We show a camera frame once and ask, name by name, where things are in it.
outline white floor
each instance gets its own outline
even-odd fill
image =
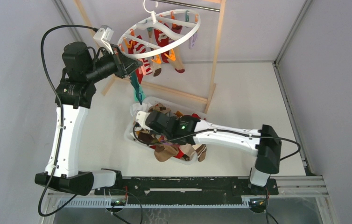
[[[206,97],[209,90],[212,64],[186,64],[186,72],[179,74],[164,65],[158,77],[144,81],[169,86]],[[271,63],[220,63],[217,87],[207,113],[215,124],[237,128],[261,128],[271,125],[279,136],[294,139],[290,121]],[[255,158],[225,147],[208,146],[206,159],[192,165],[174,161],[158,162],[154,152],[130,144],[123,133],[132,119],[129,107],[134,103],[132,86],[115,82],[106,96],[101,91],[107,84],[97,84],[97,94],[85,121],[80,151],[80,170],[111,168],[121,170],[123,176],[247,176]],[[198,111],[205,105],[195,100],[175,97],[162,91],[145,89],[147,96],[162,98]],[[282,156],[296,150],[284,142]],[[278,175],[305,175],[299,155],[281,162]]]

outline orange clothes peg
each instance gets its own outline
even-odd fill
[[[176,55],[175,55],[175,51],[173,49],[170,50],[170,55],[167,55],[166,53],[164,53],[165,56],[167,58],[169,58],[170,60],[172,61],[175,61],[176,60]]]
[[[161,58],[159,55],[156,55],[154,59],[151,59],[154,63],[161,64]]]
[[[120,43],[118,46],[120,47],[121,51],[124,52],[124,47],[122,46],[122,44]]]
[[[130,30],[131,30],[131,35],[132,35],[132,36],[135,36],[135,31],[134,31],[134,29],[130,29]],[[136,41],[132,40],[131,44],[132,44],[132,45],[135,45],[135,44],[136,44]]]
[[[170,12],[170,17],[171,17],[173,20],[175,19],[175,15],[173,14],[173,11]],[[173,27],[173,29],[176,29],[176,28],[177,28],[177,24],[172,23],[172,27]]]
[[[128,41],[124,38],[124,43],[127,46],[127,48],[132,49],[133,41],[132,41],[132,43],[128,43]]]

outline white circular hanger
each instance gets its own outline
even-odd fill
[[[144,19],[144,20],[141,20],[140,22],[138,22],[135,25],[131,26],[121,36],[121,38],[118,40],[117,45],[122,44],[124,39],[130,39],[130,40],[136,41],[138,43],[141,43],[141,44],[145,45],[146,47],[153,48],[154,50],[151,50],[151,51],[148,51],[148,52],[145,52],[145,53],[141,53],[141,54],[128,54],[128,53],[124,52],[124,54],[127,55],[128,57],[135,58],[135,59],[147,58],[147,57],[152,57],[152,56],[159,55],[161,53],[167,52],[167,51],[179,46],[180,44],[184,43],[185,41],[187,41],[190,37],[192,37],[194,35],[194,33],[201,26],[201,17],[199,15],[199,13],[197,11],[195,11],[195,10],[191,10],[191,9],[174,9],[174,10],[166,11],[166,12],[163,12],[163,13],[155,14],[154,11],[148,11],[146,9],[146,7],[144,6],[145,2],[146,2],[146,0],[143,1],[144,10],[146,10],[148,13],[151,13],[151,16],[146,18],[146,19]],[[185,22],[185,21],[180,21],[180,20],[172,20],[172,19],[160,16],[160,15],[168,16],[168,15],[171,15],[172,12],[173,12],[173,14],[185,14],[186,11],[188,11],[188,13],[190,14],[191,20],[194,20],[195,19],[195,15],[198,15],[197,16],[198,21],[196,23],[194,23],[194,22]],[[173,32],[170,28],[166,27],[165,25],[160,23],[158,20],[163,21],[163,22],[173,23],[173,24],[176,24],[176,25],[185,26],[185,27],[190,27],[192,29],[186,35],[181,35],[181,34]],[[164,46],[164,47],[160,47],[160,46],[158,46],[156,44],[152,44],[150,42],[147,42],[145,40],[139,39],[139,38],[131,35],[132,31],[134,31],[135,29],[146,29],[148,27],[153,27],[155,29],[159,29],[166,36],[168,36],[169,38],[171,38],[171,39],[173,39],[175,41],[170,43],[170,44],[168,44],[168,45],[166,45],[166,46]]]

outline wooden frame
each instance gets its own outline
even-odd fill
[[[186,98],[190,98],[196,101],[199,101],[201,103],[205,103],[206,107],[204,110],[204,113],[207,113],[209,110],[209,106],[211,105],[211,100],[214,94],[214,91],[216,89],[216,83],[214,83],[214,79],[215,79],[215,75],[216,75],[216,66],[217,66],[217,59],[218,59],[218,50],[219,50],[219,46],[220,46],[220,40],[221,40],[221,30],[223,27],[223,19],[224,19],[224,11],[225,11],[225,3],[226,0],[209,0],[211,2],[216,2],[220,4],[220,15],[218,18],[218,26],[217,26],[217,36],[216,36],[216,45],[215,45],[215,51],[214,51],[214,57],[213,57],[213,66],[212,66],[212,72],[211,72],[211,82],[209,85],[209,93],[208,93],[208,98],[203,98],[203,97],[199,97],[199,96],[195,96],[186,92],[182,92],[179,90],[175,90],[175,89],[171,89],[162,85],[158,85],[158,84],[153,84],[153,83],[148,83],[148,82],[142,82],[141,85],[143,87],[147,87],[147,88],[152,88],[152,89],[156,89],[156,90],[160,90],[160,91],[167,91],[167,92],[171,92],[173,94],[182,96],[182,97],[186,97]],[[78,11],[80,12],[81,17],[84,20],[84,23],[87,26],[92,26],[91,21],[83,7],[83,4],[81,3],[80,0],[74,0],[74,3],[76,4]],[[104,87],[103,91],[102,91],[102,95],[105,96],[107,94],[107,92],[110,90],[111,86],[114,84],[115,81],[122,81],[122,82],[129,82],[129,80],[127,79],[121,79],[118,78],[116,76],[113,76],[110,78],[110,81],[107,83],[107,85]]]

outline hanger hook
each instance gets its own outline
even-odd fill
[[[158,7],[158,1],[155,2],[155,7],[157,8]],[[146,0],[143,0],[143,8],[146,12],[150,13],[151,14],[151,19],[153,20],[153,23],[157,22],[157,18],[155,17],[155,11],[148,11],[146,9]]]
[[[155,2],[155,7],[156,7],[156,8],[158,7],[158,1]],[[148,13],[155,13],[154,10],[153,10],[153,11],[148,11],[148,10],[146,9],[146,0],[143,0],[143,8],[144,8],[144,10],[145,10],[146,12],[148,12]]]

